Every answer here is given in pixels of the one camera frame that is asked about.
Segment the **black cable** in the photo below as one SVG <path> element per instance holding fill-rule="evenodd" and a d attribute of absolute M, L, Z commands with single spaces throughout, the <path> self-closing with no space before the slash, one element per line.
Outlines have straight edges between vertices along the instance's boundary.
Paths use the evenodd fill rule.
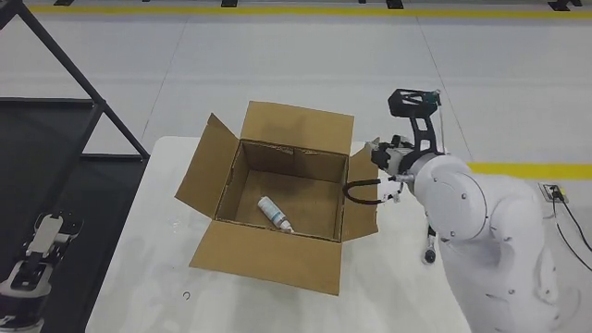
<path fill-rule="evenodd" d="M 570 249 L 570 251 L 573 253 L 573 255 L 575 256 L 575 258 L 578 259 L 578 261 L 589 271 L 592 272 L 592 267 L 590 267 L 584 260 L 582 260 L 582 258 L 580 257 L 579 254 L 577 254 L 577 252 L 574 250 L 574 248 L 572 247 L 572 245 L 570 244 L 569 241 L 567 241 L 567 239 L 565 239 L 565 236 L 563 235 L 563 232 L 561 231 L 561 228 L 559 226 L 559 222 L 557 221 L 557 210 L 555 209 L 555 203 L 556 203 L 556 199 L 559 199 L 563 205 L 565 206 L 565 209 L 567 209 L 567 211 L 569 212 L 570 216 L 572 217 L 573 222 L 575 222 L 575 225 L 578 227 L 578 229 L 580 230 L 580 235 L 582 237 L 582 240 L 584 241 L 584 243 L 586 244 L 586 246 L 588 248 L 590 248 L 590 246 L 587 244 L 587 240 L 586 237 L 584 237 L 584 232 L 582 232 L 582 228 L 580 228 L 580 224 L 578 224 L 578 222 L 575 220 L 574 216 L 572 215 L 572 211 L 570 211 L 569 207 L 567 206 L 567 204 L 565 203 L 565 199 L 563 199 L 563 195 L 561 194 L 559 188 L 555 187 L 553 190 L 553 215 L 555 216 L 555 226 L 557 227 L 557 230 L 559 231 L 559 234 L 561 235 L 561 238 L 563 239 L 563 241 L 565 242 L 565 245 L 567 246 L 567 248 Z"/>
<path fill-rule="evenodd" d="M 590 244 L 588 243 L 586 237 L 584 236 L 584 231 L 582 231 L 582 227 L 580 227 L 580 224 L 575 219 L 574 214 L 572 214 L 572 210 L 570 210 L 570 207 L 568 207 L 567 203 L 565 202 L 565 200 L 562 197 L 560 198 L 560 201 L 563 204 L 563 206 L 565 206 L 567 213 L 570 214 L 570 217 L 572 218 L 573 222 L 577 226 L 577 230 L 580 233 L 580 238 L 582 238 L 582 241 L 584 242 L 584 244 L 586 245 L 588 250 L 590 250 L 590 252 L 592 252 L 592 247 L 590 247 Z"/>
<path fill-rule="evenodd" d="M 345 195 L 345 197 L 347 199 L 349 199 L 350 201 L 355 202 L 357 204 L 365 204 L 365 205 L 382 204 L 383 203 L 382 200 L 361 200 L 359 198 L 355 198 L 350 195 L 351 188 L 365 187 L 366 185 L 378 185 L 378 184 L 380 184 L 380 179 L 352 181 L 352 182 L 346 183 L 343 186 L 343 195 Z"/>

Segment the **white table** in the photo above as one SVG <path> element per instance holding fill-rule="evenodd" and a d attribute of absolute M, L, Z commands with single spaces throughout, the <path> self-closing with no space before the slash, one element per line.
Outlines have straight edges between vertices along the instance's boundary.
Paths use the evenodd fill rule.
<path fill-rule="evenodd" d="M 198 142 L 156 143 L 87 332 L 469 332 L 440 260 L 420 261 L 409 192 L 379 207 L 377 234 L 344 244 L 339 297 L 189 268 L 210 219 L 174 195 Z"/>

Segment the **yellow floor line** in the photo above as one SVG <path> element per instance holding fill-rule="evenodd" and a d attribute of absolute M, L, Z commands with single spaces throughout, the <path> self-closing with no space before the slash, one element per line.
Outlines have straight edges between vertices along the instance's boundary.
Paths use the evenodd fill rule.
<path fill-rule="evenodd" d="M 592 165 L 584 164 L 469 164 L 474 172 L 522 179 L 592 180 Z"/>
<path fill-rule="evenodd" d="M 362 16 L 456 19 L 592 19 L 592 12 L 403 9 L 321 6 L 30 6 L 34 13 L 94 15 Z"/>

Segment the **cardboard box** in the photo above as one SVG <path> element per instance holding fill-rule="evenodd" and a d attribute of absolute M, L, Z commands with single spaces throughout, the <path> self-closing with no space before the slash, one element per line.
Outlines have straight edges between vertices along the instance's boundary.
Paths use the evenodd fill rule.
<path fill-rule="evenodd" d="M 378 231 L 376 207 L 345 200 L 346 181 L 377 178 L 350 157 L 353 117 L 250 102 L 240 139 L 211 115 L 176 197 L 212 222 L 191 267 L 339 294 L 341 244 Z M 356 188 L 376 198 L 376 186 Z M 257 207 L 268 196 L 295 232 Z"/>

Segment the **white bottle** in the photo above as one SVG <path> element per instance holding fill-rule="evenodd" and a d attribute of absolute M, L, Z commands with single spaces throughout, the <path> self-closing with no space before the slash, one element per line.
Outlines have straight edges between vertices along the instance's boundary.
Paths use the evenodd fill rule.
<path fill-rule="evenodd" d="M 283 212 L 276 206 L 273 201 L 269 199 L 269 197 L 261 197 L 259 203 L 257 203 L 261 211 L 267 216 L 267 218 L 274 223 L 276 228 L 280 228 L 282 230 L 289 230 L 290 232 L 294 232 L 292 225 L 286 218 Z"/>

